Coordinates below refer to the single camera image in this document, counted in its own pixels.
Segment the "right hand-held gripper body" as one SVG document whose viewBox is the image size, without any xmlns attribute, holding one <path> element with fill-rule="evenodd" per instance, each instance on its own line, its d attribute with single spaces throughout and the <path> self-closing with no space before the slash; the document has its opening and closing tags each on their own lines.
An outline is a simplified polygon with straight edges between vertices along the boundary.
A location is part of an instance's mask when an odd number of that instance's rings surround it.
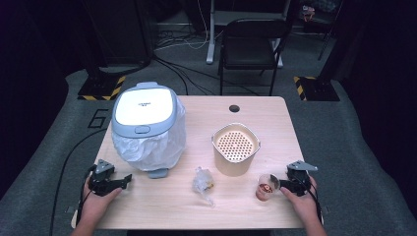
<svg viewBox="0 0 417 236">
<path fill-rule="evenodd" d="M 310 171 L 317 171 L 318 167 L 298 160 L 287 165 L 289 190 L 297 196 L 303 196 L 311 188 Z"/>
</svg>

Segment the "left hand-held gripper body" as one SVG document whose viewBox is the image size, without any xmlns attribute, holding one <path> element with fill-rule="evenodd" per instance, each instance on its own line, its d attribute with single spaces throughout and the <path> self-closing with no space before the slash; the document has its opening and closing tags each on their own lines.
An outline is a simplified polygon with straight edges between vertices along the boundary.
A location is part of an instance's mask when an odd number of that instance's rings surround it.
<svg viewBox="0 0 417 236">
<path fill-rule="evenodd" d="M 92 174 L 89 178 L 89 188 L 98 196 L 106 196 L 115 190 L 117 184 L 115 180 L 110 177 L 114 173 L 115 167 L 113 164 L 100 159 L 94 166 Z"/>
</svg>

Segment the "clear plastic cup red label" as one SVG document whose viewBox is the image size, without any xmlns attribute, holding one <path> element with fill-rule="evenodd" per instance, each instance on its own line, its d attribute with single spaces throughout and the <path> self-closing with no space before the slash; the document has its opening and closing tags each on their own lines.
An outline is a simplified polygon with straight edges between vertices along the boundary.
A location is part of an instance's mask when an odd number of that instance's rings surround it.
<svg viewBox="0 0 417 236">
<path fill-rule="evenodd" d="M 256 197 L 262 202 L 268 201 L 277 194 L 279 187 L 279 180 L 275 175 L 263 174 L 258 178 Z"/>
</svg>

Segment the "beige perforated strainer container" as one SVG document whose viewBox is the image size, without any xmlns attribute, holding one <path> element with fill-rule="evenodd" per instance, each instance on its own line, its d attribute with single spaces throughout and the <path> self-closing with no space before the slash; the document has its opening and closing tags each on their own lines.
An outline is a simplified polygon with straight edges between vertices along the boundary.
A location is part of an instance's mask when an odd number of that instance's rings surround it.
<svg viewBox="0 0 417 236">
<path fill-rule="evenodd" d="M 211 136 L 214 164 L 226 176 L 245 174 L 261 148 L 256 134 L 241 123 L 230 123 Z"/>
</svg>

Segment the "white grey pedal trash can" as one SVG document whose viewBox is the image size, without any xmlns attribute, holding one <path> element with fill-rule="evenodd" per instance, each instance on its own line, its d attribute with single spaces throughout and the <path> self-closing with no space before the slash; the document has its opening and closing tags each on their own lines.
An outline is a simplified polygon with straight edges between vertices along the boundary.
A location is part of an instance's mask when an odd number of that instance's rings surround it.
<svg viewBox="0 0 417 236">
<path fill-rule="evenodd" d="M 142 139 L 168 131 L 176 120 L 177 98 L 175 91 L 156 82 L 136 84 L 117 98 L 112 112 L 112 132 L 125 138 Z M 158 179 L 166 177 L 170 169 L 144 172 L 150 179 Z"/>
</svg>

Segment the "clear plastic wrap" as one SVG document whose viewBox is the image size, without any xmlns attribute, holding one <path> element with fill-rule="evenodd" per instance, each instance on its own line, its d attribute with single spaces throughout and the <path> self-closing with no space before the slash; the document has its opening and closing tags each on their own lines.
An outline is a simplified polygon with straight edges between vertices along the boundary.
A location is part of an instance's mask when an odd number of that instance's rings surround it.
<svg viewBox="0 0 417 236">
<path fill-rule="evenodd" d="M 214 207 L 215 203 L 209 196 L 209 191 L 214 186 L 214 180 L 210 171 L 199 166 L 195 169 L 195 172 L 196 176 L 193 179 L 193 190 L 199 193 L 211 207 Z"/>
</svg>

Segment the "person's right hand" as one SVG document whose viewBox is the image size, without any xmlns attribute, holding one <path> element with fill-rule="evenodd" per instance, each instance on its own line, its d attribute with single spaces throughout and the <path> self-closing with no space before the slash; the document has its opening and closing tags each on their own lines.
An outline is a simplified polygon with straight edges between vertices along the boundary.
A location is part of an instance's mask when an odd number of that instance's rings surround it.
<svg viewBox="0 0 417 236">
<path fill-rule="evenodd" d="M 305 227 L 313 224 L 321 225 L 321 220 L 318 217 L 316 201 L 310 194 L 298 197 L 284 187 L 280 188 L 280 192 L 292 203 L 296 214 Z"/>
</svg>

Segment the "person's left hand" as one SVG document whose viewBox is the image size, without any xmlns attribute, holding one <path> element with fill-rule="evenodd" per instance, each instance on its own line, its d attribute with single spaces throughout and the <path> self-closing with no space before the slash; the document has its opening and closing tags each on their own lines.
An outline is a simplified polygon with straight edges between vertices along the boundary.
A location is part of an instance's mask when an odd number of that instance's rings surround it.
<svg viewBox="0 0 417 236">
<path fill-rule="evenodd" d="M 116 199 L 121 192 L 122 189 L 117 188 L 102 197 L 93 193 L 89 188 L 89 185 L 85 185 L 81 222 L 98 223 L 104 216 L 111 202 Z"/>
</svg>

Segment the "white plastic trash bag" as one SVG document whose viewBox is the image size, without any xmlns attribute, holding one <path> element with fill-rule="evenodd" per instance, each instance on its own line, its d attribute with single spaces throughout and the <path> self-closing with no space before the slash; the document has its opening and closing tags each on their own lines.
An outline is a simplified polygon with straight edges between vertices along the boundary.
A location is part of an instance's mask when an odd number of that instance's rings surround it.
<svg viewBox="0 0 417 236">
<path fill-rule="evenodd" d="M 150 138 L 125 138 L 112 132 L 117 153 L 131 166 L 142 171 L 170 169 L 176 165 L 186 147 L 186 109 L 176 99 L 176 120 L 166 132 Z"/>
</svg>

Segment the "hazard striped stand base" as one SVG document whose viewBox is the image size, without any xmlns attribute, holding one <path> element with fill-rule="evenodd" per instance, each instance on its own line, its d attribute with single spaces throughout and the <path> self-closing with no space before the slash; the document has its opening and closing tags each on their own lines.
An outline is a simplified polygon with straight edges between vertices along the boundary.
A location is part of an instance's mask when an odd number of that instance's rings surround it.
<svg viewBox="0 0 417 236">
<path fill-rule="evenodd" d="M 315 77 L 294 77 L 293 80 L 303 101 L 339 101 L 331 82 L 322 82 Z"/>
<path fill-rule="evenodd" d="M 119 94 L 126 77 L 107 77 L 101 80 L 88 78 L 78 92 L 78 99 L 113 100 Z"/>
</svg>

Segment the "black folding chair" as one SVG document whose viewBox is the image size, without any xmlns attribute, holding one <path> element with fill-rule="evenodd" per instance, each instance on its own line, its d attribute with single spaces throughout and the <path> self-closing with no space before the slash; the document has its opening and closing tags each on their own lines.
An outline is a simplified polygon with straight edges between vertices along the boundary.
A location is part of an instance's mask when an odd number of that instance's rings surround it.
<svg viewBox="0 0 417 236">
<path fill-rule="evenodd" d="M 290 34 L 291 25 L 282 19 L 239 19 L 223 31 L 217 74 L 223 93 L 224 70 L 272 70 L 269 92 L 272 94 L 278 58 Z"/>
</svg>

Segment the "large black cabinet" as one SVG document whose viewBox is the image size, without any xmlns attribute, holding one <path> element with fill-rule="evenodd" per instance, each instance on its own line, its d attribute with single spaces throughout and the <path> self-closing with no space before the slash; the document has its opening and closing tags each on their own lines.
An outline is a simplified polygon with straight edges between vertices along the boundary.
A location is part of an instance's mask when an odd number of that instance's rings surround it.
<svg viewBox="0 0 417 236">
<path fill-rule="evenodd" d="M 153 54 L 146 0 L 84 0 L 105 63 L 146 67 Z"/>
</svg>

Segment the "white desk frame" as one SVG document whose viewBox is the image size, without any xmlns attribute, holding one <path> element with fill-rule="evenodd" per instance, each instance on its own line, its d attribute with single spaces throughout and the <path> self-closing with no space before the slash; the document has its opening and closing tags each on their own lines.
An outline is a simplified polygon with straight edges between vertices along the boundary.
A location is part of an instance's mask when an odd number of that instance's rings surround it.
<svg viewBox="0 0 417 236">
<path fill-rule="evenodd" d="M 208 53 L 206 63 L 211 65 L 214 61 L 215 50 L 215 28 L 217 26 L 226 26 L 232 21 L 245 18 L 259 18 L 270 19 L 278 18 L 285 20 L 288 16 L 289 7 L 293 0 L 277 0 L 278 5 L 283 4 L 280 11 L 267 10 L 261 12 L 260 10 L 247 10 L 247 11 L 235 11 L 235 10 L 218 10 L 217 1 L 210 0 L 209 6 L 209 40 L 208 40 Z"/>
</svg>

